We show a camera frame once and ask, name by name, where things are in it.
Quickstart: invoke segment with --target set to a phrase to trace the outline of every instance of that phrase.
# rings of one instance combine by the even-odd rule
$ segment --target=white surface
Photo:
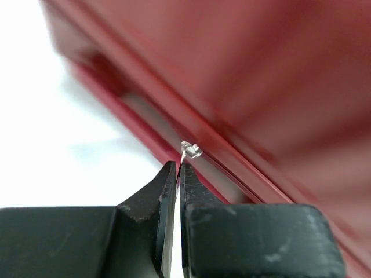
[[[38,1],[3,1],[0,34],[0,207],[116,205],[156,175],[160,163],[68,75]],[[174,238],[182,277],[179,212]]]

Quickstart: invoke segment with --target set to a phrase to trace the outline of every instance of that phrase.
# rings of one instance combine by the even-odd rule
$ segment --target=red plastic panel
[[[371,275],[370,4],[48,2],[248,190],[319,207]]]

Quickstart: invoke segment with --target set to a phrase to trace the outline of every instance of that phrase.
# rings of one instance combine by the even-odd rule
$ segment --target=red surface
[[[229,202],[316,205],[349,276],[371,276],[368,2],[45,2],[56,47],[119,118],[134,89],[235,181],[228,194],[207,178]],[[137,128],[143,115],[126,124],[160,160],[176,156],[160,126]]]

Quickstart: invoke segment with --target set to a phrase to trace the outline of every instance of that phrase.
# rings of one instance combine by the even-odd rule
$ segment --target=red container
[[[225,202],[311,203],[371,277],[368,1],[44,0],[72,70]]]

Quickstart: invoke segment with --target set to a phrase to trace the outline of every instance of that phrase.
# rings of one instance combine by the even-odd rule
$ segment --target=white background
[[[0,207],[116,205],[156,175],[161,164],[69,76],[37,0],[1,2],[0,38]]]

